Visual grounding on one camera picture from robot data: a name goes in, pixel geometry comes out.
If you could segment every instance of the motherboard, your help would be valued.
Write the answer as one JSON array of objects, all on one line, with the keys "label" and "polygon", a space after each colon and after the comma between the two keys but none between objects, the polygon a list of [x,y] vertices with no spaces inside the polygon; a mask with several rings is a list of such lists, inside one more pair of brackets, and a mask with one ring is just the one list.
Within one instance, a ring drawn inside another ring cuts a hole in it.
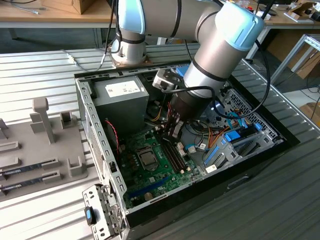
[{"label": "motherboard", "polygon": [[123,196],[127,208],[150,201],[200,175],[193,160],[179,153],[181,143],[165,142],[154,130],[128,136],[123,143],[119,166],[127,186]]}]

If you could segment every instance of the red wire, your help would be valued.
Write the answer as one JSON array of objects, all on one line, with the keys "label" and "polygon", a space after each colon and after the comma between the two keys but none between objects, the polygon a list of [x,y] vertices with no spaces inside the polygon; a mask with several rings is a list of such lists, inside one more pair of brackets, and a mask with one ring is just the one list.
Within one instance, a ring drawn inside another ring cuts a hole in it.
[{"label": "red wire", "polygon": [[113,129],[113,132],[114,132],[114,135],[115,135],[115,140],[116,140],[116,154],[118,155],[119,157],[119,142],[118,142],[118,134],[117,134],[117,131],[115,129],[115,127],[111,124],[111,122],[107,121],[107,120],[104,120],[107,124],[109,124],[112,129]]}]

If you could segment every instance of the cpu socket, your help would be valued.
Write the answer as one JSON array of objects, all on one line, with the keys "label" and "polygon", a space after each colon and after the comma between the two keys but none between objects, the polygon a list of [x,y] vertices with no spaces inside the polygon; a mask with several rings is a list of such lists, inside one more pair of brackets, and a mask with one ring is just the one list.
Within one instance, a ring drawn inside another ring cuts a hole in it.
[{"label": "cpu socket", "polygon": [[159,161],[151,147],[138,151],[136,154],[138,155],[144,170],[153,172],[159,166]]}]

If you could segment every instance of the wooden table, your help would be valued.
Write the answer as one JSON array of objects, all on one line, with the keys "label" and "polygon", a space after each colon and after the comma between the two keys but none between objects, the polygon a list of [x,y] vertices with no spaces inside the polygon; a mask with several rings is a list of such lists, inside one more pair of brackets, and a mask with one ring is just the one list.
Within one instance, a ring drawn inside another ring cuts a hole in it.
[{"label": "wooden table", "polygon": [[[42,5],[38,0],[23,7],[39,8]],[[39,12],[39,15],[34,14],[0,1],[0,28],[107,28],[111,8],[106,0],[96,0],[83,14],[51,7],[46,7],[46,10],[39,10]]]},{"label": "wooden table", "polygon": [[[250,6],[256,10],[257,3],[254,1],[250,1]],[[264,28],[262,32],[260,33],[259,37],[257,38],[260,43],[262,43],[267,34],[271,29],[320,29],[320,22],[313,21],[314,23],[297,23],[287,16],[284,15],[286,13],[286,10],[281,10],[277,8],[272,8],[274,11],[276,11],[276,16],[271,16],[270,20],[265,20]],[[257,45],[253,45],[252,49],[249,51],[246,58],[252,59],[253,56],[256,54],[258,50]]]}]

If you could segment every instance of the yellow wire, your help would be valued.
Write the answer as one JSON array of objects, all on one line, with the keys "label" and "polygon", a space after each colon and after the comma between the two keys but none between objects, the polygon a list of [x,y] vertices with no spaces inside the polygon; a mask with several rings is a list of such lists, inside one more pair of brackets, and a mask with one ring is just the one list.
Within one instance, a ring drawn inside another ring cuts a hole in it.
[{"label": "yellow wire", "polygon": [[157,121],[157,120],[160,118],[160,116],[161,116],[161,110],[162,110],[162,106],[160,107],[160,110],[159,110],[158,115],[157,115],[154,119],[152,119],[151,122],[155,122],[155,121]]},{"label": "yellow wire", "polygon": [[210,140],[211,140],[211,130],[210,130],[210,127],[209,127],[208,148],[209,148],[209,145],[210,145]]}]

